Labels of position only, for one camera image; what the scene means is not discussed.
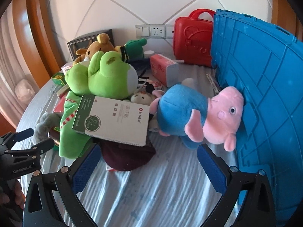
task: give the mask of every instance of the blue plastic crate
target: blue plastic crate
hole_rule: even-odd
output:
[[[303,198],[303,43],[276,25],[218,9],[211,55],[221,87],[244,96],[239,168],[266,171],[282,225]]]

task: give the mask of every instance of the blue plush body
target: blue plush body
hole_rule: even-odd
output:
[[[176,84],[159,101],[157,109],[159,128],[170,135],[186,136],[182,140],[188,147],[185,141],[191,141],[185,134],[184,127],[190,119],[191,110],[200,111],[203,126],[207,116],[207,106],[207,97],[185,85]]]

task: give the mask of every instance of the metal screw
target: metal screw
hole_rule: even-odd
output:
[[[264,170],[259,170],[259,174],[260,174],[261,176],[265,176],[265,175],[266,175],[266,172],[265,172]]]
[[[65,172],[67,172],[68,170],[69,170],[69,168],[68,168],[67,166],[64,166],[64,167],[61,168],[60,171],[61,171],[62,173],[65,173]]]
[[[40,171],[34,171],[33,175],[36,177],[40,174]]]
[[[229,169],[233,173],[236,173],[238,171],[238,168],[236,168],[235,166],[231,166]]]

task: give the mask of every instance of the small green box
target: small green box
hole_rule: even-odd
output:
[[[52,76],[52,80],[57,85],[62,85],[62,86],[66,85],[65,76],[63,72],[57,72],[56,74],[54,74]]]

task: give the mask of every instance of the brown bear plush toy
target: brown bear plush toy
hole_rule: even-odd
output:
[[[78,49],[76,51],[76,55],[79,55],[79,57],[75,59],[73,66],[79,62],[87,62],[88,66],[91,58],[98,51],[102,51],[103,53],[116,51],[115,47],[109,41],[109,36],[106,33],[99,34],[97,41],[91,43],[88,49]]]

